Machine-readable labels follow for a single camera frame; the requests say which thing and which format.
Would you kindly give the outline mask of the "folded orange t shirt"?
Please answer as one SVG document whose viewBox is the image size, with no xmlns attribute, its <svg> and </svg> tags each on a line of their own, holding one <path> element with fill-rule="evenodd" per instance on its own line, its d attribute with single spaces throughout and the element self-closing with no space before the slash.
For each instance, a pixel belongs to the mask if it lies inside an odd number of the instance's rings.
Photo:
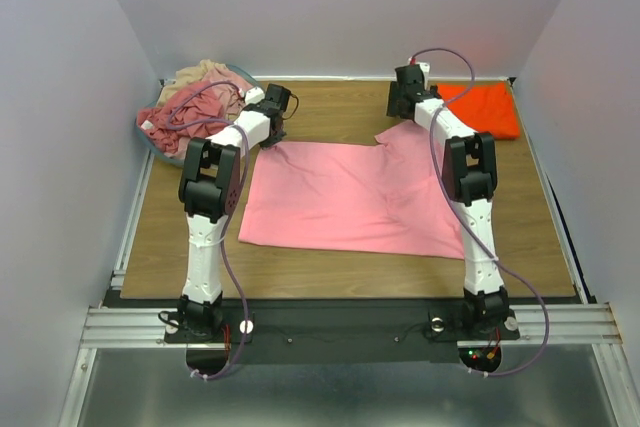
<svg viewBox="0 0 640 427">
<path fill-rule="evenodd" d="M 489 132 L 498 140 L 520 137 L 520 124 L 513 96 L 506 82 L 475 84 L 448 108 L 478 132 Z"/>
</svg>

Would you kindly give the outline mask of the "light pink t shirt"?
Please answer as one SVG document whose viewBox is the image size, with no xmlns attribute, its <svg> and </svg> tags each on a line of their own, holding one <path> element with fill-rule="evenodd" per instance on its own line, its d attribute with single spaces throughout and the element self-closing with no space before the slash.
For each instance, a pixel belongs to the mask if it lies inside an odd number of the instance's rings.
<svg viewBox="0 0 640 427">
<path fill-rule="evenodd" d="M 461 259 L 428 132 L 403 122 L 372 146 L 282 142 L 262 151 L 239 239 L 299 249 Z"/>
</svg>

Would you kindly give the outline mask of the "aluminium frame rail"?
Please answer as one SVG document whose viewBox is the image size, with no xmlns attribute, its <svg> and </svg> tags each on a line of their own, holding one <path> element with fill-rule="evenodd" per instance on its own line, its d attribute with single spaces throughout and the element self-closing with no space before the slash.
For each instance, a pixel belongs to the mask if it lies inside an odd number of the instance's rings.
<svg viewBox="0 0 640 427">
<path fill-rule="evenodd" d="M 91 308 L 85 318 L 80 347 L 86 349 L 223 350 L 223 343 L 167 343 L 161 308 Z"/>
</svg>

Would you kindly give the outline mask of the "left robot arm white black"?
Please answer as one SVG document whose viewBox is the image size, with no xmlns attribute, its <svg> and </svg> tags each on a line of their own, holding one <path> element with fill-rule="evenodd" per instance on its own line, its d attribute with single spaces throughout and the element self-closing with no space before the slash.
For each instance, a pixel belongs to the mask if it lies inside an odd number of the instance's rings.
<svg viewBox="0 0 640 427">
<path fill-rule="evenodd" d="M 252 88 L 235 120 L 207 118 L 205 124 L 222 130 L 187 144 L 178 197 L 188 226 L 188 264 L 177 318 L 170 325 L 199 340 L 213 340 L 222 331 L 221 247 L 246 181 L 246 156 L 255 146 L 268 148 L 283 139 L 294 97 L 277 84 Z"/>
</svg>

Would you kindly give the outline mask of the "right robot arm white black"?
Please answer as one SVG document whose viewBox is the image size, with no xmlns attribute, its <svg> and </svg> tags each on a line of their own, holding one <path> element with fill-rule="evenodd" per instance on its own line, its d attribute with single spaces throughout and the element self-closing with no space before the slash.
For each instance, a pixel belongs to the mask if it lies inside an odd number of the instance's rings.
<svg viewBox="0 0 640 427">
<path fill-rule="evenodd" d="M 429 134 L 436 179 L 461 226 L 465 277 L 460 325 L 482 337 L 509 317 L 509 297 L 497 262 L 492 227 L 497 189 L 494 137 L 460 120 L 428 85 L 429 65 L 395 69 L 387 115 L 413 121 Z"/>
</svg>

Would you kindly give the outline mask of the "dark pink crumpled shirt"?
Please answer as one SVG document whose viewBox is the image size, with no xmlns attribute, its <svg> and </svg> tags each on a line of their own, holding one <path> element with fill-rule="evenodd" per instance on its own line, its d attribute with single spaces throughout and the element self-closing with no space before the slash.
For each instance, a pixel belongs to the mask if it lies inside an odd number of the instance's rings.
<svg viewBox="0 0 640 427">
<path fill-rule="evenodd" d="M 214 83 L 199 81 L 175 93 L 167 103 L 142 109 L 136 126 L 159 155 L 183 160 L 193 138 L 207 138 L 227 126 L 224 107 L 209 90 Z"/>
</svg>

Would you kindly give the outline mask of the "pale pink crumpled shirt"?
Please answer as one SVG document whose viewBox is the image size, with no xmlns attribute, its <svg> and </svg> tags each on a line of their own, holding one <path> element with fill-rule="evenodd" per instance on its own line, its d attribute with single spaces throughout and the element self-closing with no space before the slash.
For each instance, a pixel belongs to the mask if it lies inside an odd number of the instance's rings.
<svg viewBox="0 0 640 427">
<path fill-rule="evenodd" d="M 224 107 L 224 116 L 234 120 L 245 106 L 246 93 L 259 83 L 244 70 L 229 64 L 214 63 L 203 77 L 206 83 L 214 83 L 209 90 Z"/>
</svg>

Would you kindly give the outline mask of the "beige crumpled shirt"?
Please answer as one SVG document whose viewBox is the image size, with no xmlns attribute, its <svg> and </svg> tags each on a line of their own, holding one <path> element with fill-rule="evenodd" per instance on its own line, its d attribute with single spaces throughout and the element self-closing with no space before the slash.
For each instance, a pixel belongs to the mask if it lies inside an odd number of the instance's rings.
<svg viewBox="0 0 640 427">
<path fill-rule="evenodd" d="M 230 72 L 231 70 L 226 64 L 217 63 L 210 59 L 203 59 L 195 66 L 178 70 L 175 73 L 174 81 L 162 88 L 156 105 L 164 106 L 175 93 L 190 84 L 202 80 L 213 80 L 216 77 L 225 78 Z"/>
</svg>

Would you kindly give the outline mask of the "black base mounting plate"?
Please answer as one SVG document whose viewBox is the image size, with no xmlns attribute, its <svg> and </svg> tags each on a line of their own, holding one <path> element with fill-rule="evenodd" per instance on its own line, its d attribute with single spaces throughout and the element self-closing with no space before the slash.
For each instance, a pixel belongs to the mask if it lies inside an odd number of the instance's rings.
<svg viewBox="0 0 640 427">
<path fill-rule="evenodd" d="M 223 299 L 163 311 L 167 344 L 184 346 L 191 366 L 426 361 L 477 365 L 501 341 L 517 340 L 513 310 L 474 318 L 460 299 Z"/>
</svg>

